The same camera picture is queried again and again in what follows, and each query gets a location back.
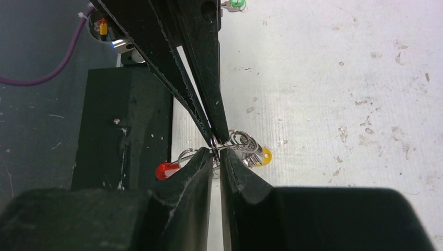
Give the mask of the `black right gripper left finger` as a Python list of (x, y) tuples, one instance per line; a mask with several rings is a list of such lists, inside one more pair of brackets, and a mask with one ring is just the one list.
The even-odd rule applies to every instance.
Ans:
[(147, 190), (35, 189), (1, 213), (1, 250), (206, 250), (213, 159)]

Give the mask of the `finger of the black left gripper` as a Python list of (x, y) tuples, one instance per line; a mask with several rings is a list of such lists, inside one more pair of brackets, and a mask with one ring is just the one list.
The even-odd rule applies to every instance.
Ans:
[(168, 25), (184, 68), (209, 123), (211, 144), (229, 140), (220, 90), (219, 1), (164, 1)]
[(212, 133), (197, 93), (173, 45), (164, 1), (93, 1), (129, 38), (149, 69), (188, 111), (207, 145)]

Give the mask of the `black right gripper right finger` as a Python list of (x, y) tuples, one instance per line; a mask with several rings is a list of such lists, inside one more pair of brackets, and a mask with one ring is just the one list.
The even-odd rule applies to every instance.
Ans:
[(234, 151), (220, 160), (225, 250), (434, 250), (395, 190), (273, 187)]

